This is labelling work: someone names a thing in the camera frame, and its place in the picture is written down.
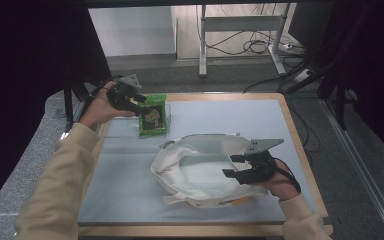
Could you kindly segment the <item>white power strip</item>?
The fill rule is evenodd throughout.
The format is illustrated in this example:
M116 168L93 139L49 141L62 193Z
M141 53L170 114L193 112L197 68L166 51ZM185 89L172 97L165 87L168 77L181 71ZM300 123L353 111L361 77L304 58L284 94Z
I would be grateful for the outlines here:
M307 77L311 76L313 74L313 71L310 69L304 69L301 73L299 73L295 78L295 82L301 82L305 80Z

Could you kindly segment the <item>person's right hand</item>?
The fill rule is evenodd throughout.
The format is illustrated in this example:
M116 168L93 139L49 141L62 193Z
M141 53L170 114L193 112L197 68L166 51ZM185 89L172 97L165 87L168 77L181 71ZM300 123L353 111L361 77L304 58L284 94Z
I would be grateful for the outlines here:
M255 186L257 185L263 186L281 201L290 200L299 195L298 190L293 186L292 182L278 172L267 181L255 183Z

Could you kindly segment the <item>black curtain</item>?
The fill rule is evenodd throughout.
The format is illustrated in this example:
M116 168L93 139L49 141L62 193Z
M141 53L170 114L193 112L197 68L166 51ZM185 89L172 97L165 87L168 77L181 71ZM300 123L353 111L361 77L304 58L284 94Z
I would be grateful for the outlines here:
M356 112L384 142L384 0L299 2L289 34L318 67L336 64L318 95L337 85L353 91Z
M110 70L83 0L0 0L0 189L28 146L46 100Z

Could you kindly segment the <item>white printed tote bag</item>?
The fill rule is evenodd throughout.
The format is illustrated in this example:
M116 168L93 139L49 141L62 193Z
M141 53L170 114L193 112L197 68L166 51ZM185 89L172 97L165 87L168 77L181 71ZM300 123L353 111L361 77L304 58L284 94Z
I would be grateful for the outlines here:
M247 139L226 134L189 135L167 142L151 165L156 180L168 192L163 202L221 208L266 195L264 187L240 184L223 173L250 168L248 163L231 160L233 155L243 155L248 145Z

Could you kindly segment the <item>person's left hand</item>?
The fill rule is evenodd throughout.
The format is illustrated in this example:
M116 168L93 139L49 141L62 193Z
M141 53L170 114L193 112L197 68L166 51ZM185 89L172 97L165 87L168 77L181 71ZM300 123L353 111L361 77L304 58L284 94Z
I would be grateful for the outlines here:
M95 130L98 125L106 123L115 117L134 117L131 111L117 110L112 107L107 99L107 91L115 85L115 82L106 83L95 95L79 123Z

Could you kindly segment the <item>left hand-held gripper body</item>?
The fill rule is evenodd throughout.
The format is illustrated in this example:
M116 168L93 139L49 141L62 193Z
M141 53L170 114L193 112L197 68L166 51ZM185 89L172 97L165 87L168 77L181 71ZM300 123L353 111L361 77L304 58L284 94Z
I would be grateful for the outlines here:
M115 109L127 109L127 103L132 102L135 94L142 88L136 74L129 76L117 75L111 78L115 85L107 91L107 99Z

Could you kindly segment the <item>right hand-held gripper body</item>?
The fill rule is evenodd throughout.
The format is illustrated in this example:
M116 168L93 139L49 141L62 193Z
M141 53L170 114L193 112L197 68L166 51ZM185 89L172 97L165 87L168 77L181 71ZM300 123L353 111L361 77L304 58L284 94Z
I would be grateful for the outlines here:
M252 184L272 178L276 173L277 165L269 149L283 142L283 139L252 139L243 154L246 158L245 162L249 163L251 168L240 170L244 176L238 179L238 182Z

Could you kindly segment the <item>white metal desk frame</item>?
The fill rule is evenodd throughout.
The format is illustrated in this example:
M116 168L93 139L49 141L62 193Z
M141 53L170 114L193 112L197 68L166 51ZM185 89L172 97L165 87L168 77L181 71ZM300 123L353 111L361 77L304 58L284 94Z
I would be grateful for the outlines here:
M207 17L206 6L202 5L200 15L199 76L207 76L207 32L259 30L276 33L274 40L268 44L268 51L278 71L278 74L285 75L286 70L278 55L278 48L286 24L289 9L290 3L287 3L281 15Z

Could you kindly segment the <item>black metal stand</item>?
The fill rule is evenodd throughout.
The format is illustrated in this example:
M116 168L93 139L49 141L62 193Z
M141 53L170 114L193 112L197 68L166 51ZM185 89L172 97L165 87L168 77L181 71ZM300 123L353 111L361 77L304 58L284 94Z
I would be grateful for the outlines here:
M86 112L95 95L106 83L112 81L112 77L114 76L103 81L90 82L77 76L64 81L65 133L72 129L74 123Z
M340 68L336 65L329 66L326 69L324 79L322 80L322 83L317 90L317 95L320 99L327 99L333 93L335 93L335 120L342 130L346 129L344 114L345 104L351 103L351 100L346 98L346 92L346 78L342 76Z

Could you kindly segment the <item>white table mat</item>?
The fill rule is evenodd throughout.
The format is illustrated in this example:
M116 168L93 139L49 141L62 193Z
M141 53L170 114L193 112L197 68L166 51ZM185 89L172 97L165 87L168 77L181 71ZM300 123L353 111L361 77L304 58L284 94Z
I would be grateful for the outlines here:
M248 141L283 139L270 153L291 167L307 203L311 208L316 206L278 101L173 101L168 108L167 142L197 134L237 135ZM192 225L284 221L277 198L269 192L230 207L197 208L186 202L165 204L163 198L168 192L151 172L158 152L119 154L104 152L101 147L80 207L79 223Z

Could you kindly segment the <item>green product box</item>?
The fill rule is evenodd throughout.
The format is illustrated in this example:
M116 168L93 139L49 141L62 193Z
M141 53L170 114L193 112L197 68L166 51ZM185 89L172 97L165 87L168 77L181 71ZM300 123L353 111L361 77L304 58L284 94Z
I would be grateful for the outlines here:
M149 95L139 106L143 109L143 113L139 116L139 134L141 136L166 135L168 132L166 95Z

